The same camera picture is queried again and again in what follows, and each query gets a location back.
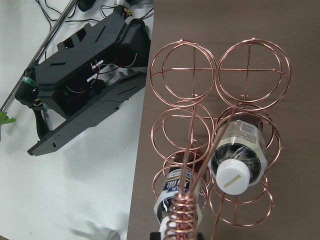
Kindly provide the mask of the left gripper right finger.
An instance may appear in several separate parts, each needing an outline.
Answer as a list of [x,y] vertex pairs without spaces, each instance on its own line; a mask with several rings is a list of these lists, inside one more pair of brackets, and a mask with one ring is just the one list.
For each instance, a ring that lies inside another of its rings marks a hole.
[[204,235],[201,232],[197,233],[197,240],[205,240]]

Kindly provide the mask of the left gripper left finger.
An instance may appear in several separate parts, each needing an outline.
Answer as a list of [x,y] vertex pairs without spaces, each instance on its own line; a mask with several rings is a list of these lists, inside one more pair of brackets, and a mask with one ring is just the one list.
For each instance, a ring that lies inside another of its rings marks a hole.
[[149,240],[161,240],[160,232],[151,232],[149,235]]

